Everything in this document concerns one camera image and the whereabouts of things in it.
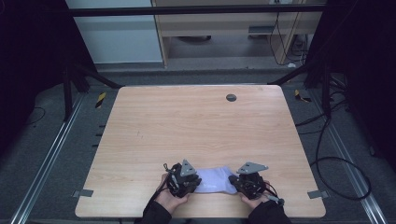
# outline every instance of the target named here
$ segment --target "floor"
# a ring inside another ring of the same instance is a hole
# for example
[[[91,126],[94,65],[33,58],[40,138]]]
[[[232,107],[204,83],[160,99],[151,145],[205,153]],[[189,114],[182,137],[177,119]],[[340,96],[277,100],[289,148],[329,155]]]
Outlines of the floor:
[[[169,54],[167,67],[134,71],[109,72],[101,74],[124,85],[185,85],[185,84],[264,84],[283,77],[299,66],[301,57],[290,54],[295,62],[279,65],[275,62],[265,36],[212,36],[210,41],[200,38],[175,38]],[[304,75],[298,76],[282,86],[290,112],[299,123],[313,118],[320,112],[320,87],[306,90]],[[13,154],[1,160],[0,179],[0,223],[8,223],[21,208],[24,199],[33,204],[25,208],[28,223],[120,223],[117,218],[79,218],[74,214],[78,198],[75,190],[83,188],[91,167],[103,125],[106,124],[117,90],[111,90],[102,83],[89,78],[88,93],[74,92],[78,113],[73,118],[65,139],[56,137],[64,128],[63,89],[55,86],[36,97],[36,109],[27,120],[20,137],[12,145]],[[296,99],[299,90],[303,98],[311,103]],[[106,92],[101,108],[95,108],[98,95]],[[333,96],[333,103],[342,102],[342,94]],[[300,139],[309,161],[315,159],[319,133],[324,119],[298,127]],[[59,150],[51,153],[54,142]],[[348,112],[347,105],[340,105],[332,112],[332,121],[320,144],[320,156],[338,156],[354,161],[369,177],[372,193],[362,201],[347,200],[326,187],[318,176],[316,167],[312,171],[318,188],[331,197],[323,199],[327,214],[320,219],[294,218],[293,223],[396,223],[396,174],[382,158],[372,157],[359,124]],[[47,172],[42,172],[48,165]],[[337,191],[356,197],[365,192],[364,179],[355,169],[339,161],[324,161],[320,171],[326,181]],[[46,178],[37,183],[36,174]],[[32,193],[35,187],[38,192]],[[244,219],[195,219],[196,223],[243,223]],[[132,223],[124,218],[123,223]],[[172,223],[186,223],[173,220]]]

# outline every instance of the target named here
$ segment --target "black cable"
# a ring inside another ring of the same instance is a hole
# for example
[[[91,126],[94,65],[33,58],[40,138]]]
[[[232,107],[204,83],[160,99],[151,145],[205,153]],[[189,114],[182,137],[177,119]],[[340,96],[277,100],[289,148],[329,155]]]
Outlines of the black cable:
[[[363,172],[363,170],[362,170],[361,168],[359,168],[357,165],[355,165],[355,164],[352,163],[351,161],[347,161],[347,160],[342,159],[342,158],[338,158],[338,157],[323,157],[323,158],[319,158],[319,157],[318,157],[319,148],[320,148],[320,143],[321,143],[321,140],[322,140],[324,131],[326,130],[326,127],[330,124],[330,121],[331,121],[331,119],[330,119],[330,118],[327,118],[326,121],[325,121],[325,124],[323,125],[323,128],[321,129],[320,136],[319,136],[319,139],[318,139],[317,148],[316,148],[315,160],[314,160],[313,162],[310,163],[310,166],[313,166],[314,164],[317,165],[317,172],[318,172],[318,176],[319,176],[320,180],[321,180],[322,183],[323,183],[329,190],[331,190],[333,193],[339,195],[339,196],[342,197],[342,198],[349,199],[349,200],[352,200],[352,201],[360,201],[360,200],[362,200],[362,199],[365,199],[365,198],[367,198],[367,197],[371,194],[372,186],[371,186],[370,179],[367,177],[367,175]],[[321,174],[321,172],[320,172],[319,162],[320,162],[320,161],[325,161],[325,160],[338,160],[338,161],[343,161],[343,162],[346,162],[347,164],[350,164],[350,165],[352,165],[353,167],[355,167],[359,172],[361,172],[361,175],[363,176],[364,180],[366,181],[366,184],[367,184],[367,187],[368,187],[367,192],[366,192],[363,196],[360,196],[360,197],[352,197],[352,196],[345,195],[345,194],[343,194],[343,193],[341,193],[341,192],[335,190],[334,188],[332,188],[332,187],[325,181],[325,179],[323,178],[323,176],[322,176],[322,174]]]
[[[290,52],[291,52],[292,55],[294,55],[294,56],[296,56],[296,57],[300,57],[300,63],[301,63],[301,64],[305,64],[306,53],[308,52],[308,50],[307,50],[307,49],[308,49],[308,35],[305,35],[305,36],[304,36],[305,41],[304,41],[303,49],[294,49],[294,46],[296,45],[296,44],[295,44],[296,39],[297,39],[297,37],[294,37],[293,42],[291,43],[291,50],[290,50]]]
[[[298,133],[298,134],[303,135],[303,134],[320,133],[320,132],[321,132],[321,129],[318,130],[318,131],[314,131],[314,132],[309,132],[309,133]]]
[[[32,122],[29,122],[29,123],[25,123],[25,125],[31,125],[31,124],[37,123],[40,120],[42,120],[44,118],[44,116],[46,116],[46,110],[43,107],[37,106],[37,107],[35,107],[35,109],[41,109],[43,111],[43,114],[41,115],[41,117],[39,119],[34,120]]]
[[[274,52],[274,49],[273,49],[273,46],[272,46],[272,36],[274,35],[274,31],[275,31],[275,28],[276,28],[276,27],[277,27],[277,31],[278,31],[278,33],[279,33],[280,42],[281,42],[281,44],[282,44],[283,53],[285,54],[286,58],[290,60],[288,63],[296,63],[296,62],[299,62],[299,60],[294,60],[294,59],[291,59],[291,58],[288,57],[288,53],[286,52],[285,44],[283,43],[283,39],[282,39],[282,36],[281,36],[281,34],[280,34],[280,30],[279,30],[279,12],[277,12],[277,13],[276,13],[276,21],[275,21],[274,29],[273,29],[273,31],[271,32],[270,38],[269,38],[270,48],[271,48],[271,51],[272,51],[272,53],[273,53],[273,55],[274,55],[276,64],[277,64],[277,65],[286,65],[286,63],[279,63],[279,62],[277,61],[276,56],[275,56],[275,52]]]
[[[331,77],[331,82],[335,88],[342,90],[342,91],[347,90],[347,86],[344,83],[342,83],[341,81],[337,80],[336,78]]]
[[[272,185],[270,185],[270,184],[268,184],[268,183],[265,183],[265,185],[268,185],[268,186],[269,186],[271,189],[273,189],[274,191],[268,189],[267,186],[265,186],[265,190],[267,190],[268,192],[270,192],[270,194],[272,194],[273,196],[277,197],[277,193],[276,193],[276,190],[275,190],[274,186],[272,186]]]
[[[346,102],[347,102],[347,100],[343,100],[343,101],[341,101],[341,102],[335,104],[334,106],[332,106],[332,111],[335,111],[336,108],[337,108],[339,105],[342,105],[342,104],[344,104],[344,103],[346,103]],[[320,118],[323,117],[324,115],[325,115],[325,113],[321,113],[321,114],[319,114],[319,115],[317,115],[317,116],[315,116],[315,117],[313,117],[313,118],[311,118],[311,119],[306,119],[306,120],[303,121],[303,122],[297,123],[297,124],[295,124],[295,126],[296,126],[296,127],[299,127],[299,126],[306,125],[306,124],[308,124],[308,123],[312,123],[312,122],[314,122],[315,120],[320,119]]]
[[[345,95],[346,92],[345,92],[345,91],[334,91],[334,92],[332,92],[332,93],[330,94],[330,97],[334,96],[335,94],[343,94],[343,95]]]
[[[160,187],[155,190],[154,194],[148,200],[148,204],[146,205],[145,209],[143,210],[143,217],[146,215],[146,213],[150,209],[154,200],[158,197],[158,195],[160,195],[161,191],[165,190],[164,186],[165,186],[166,182],[168,182],[169,177],[171,176],[171,172],[169,172],[170,170],[167,169],[166,164],[164,164],[163,166],[165,167],[166,171],[168,172],[168,175],[166,176],[165,180],[160,185]]]

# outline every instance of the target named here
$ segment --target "black pole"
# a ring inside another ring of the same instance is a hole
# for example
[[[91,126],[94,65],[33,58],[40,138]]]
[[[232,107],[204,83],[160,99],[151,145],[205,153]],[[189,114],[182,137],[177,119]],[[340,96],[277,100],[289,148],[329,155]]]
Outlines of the black pole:
[[[291,80],[294,77],[299,76],[301,73],[306,72],[307,70],[309,70],[311,67],[317,65],[318,60],[314,59],[309,61],[308,63],[305,63],[303,65],[301,65],[300,67],[294,69],[293,71],[291,71],[290,73],[288,73],[287,75],[281,77],[278,80],[272,81],[272,82],[268,82],[267,85],[277,85],[277,86],[281,86],[282,84],[284,84],[285,82]]]
[[[122,85],[117,84],[113,81],[110,81],[107,78],[100,76],[98,73],[93,72],[90,69],[88,69],[80,64],[75,64],[75,67],[78,70],[80,70],[81,72],[83,72],[85,75],[95,78],[96,80],[106,84],[108,87],[110,87],[112,89],[119,89],[119,88],[123,87]]]
[[[287,4],[287,5],[232,5],[195,7],[115,7],[115,8],[72,8],[51,10],[48,13],[72,17],[143,16],[175,14],[215,14],[215,13],[266,13],[266,12],[316,12],[340,10],[346,5]]]

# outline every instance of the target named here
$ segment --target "light wood tabletop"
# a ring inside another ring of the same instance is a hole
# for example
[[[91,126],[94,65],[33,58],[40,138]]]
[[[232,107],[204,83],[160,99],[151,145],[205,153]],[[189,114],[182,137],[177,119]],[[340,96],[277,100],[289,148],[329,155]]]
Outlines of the light wood tabletop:
[[[229,102],[228,94],[236,101]],[[141,217],[158,188],[163,164],[187,159],[195,169],[251,161],[285,200],[289,217],[323,217],[304,149],[280,87],[266,85],[121,88],[84,189],[78,217]],[[193,193],[173,217],[247,217],[240,197]]]

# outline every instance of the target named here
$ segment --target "metal frame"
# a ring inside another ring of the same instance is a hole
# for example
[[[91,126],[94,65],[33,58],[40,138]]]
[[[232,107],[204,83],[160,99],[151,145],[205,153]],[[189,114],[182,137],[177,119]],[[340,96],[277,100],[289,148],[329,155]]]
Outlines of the metal frame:
[[[35,205],[35,201],[37,200],[38,195],[43,189],[44,184],[46,183],[46,180],[52,169],[52,166],[56,162],[59,152],[61,151],[62,146],[64,145],[64,141],[66,140],[66,137],[69,134],[69,131],[77,117],[84,96],[85,93],[78,94],[78,97],[74,104],[74,110],[70,116],[70,119],[65,121],[64,124],[62,125],[61,130],[58,132],[54,142],[52,143],[52,146],[49,150],[49,153],[47,154],[46,159],[44,159],[40,169],[37,172],[37,175],[35,176],[32,185],[25,194],[23,201],[21,202],[17,211],[12,216],[10,223],[22,224],[25,223],[27,218],[29,217],[30,212],[33,209],[33,206]]]
[[[104,16],[143,16],[176,14],[215,14],[215,13],[266,13],[266,12],[316,12],[340,10],[348,5],[326,4],[286,4],[286,5],[230,5],[194,7],[115,7],[115,8],[77,8],[67,10],[44,9],[57,16],[104,17]]]

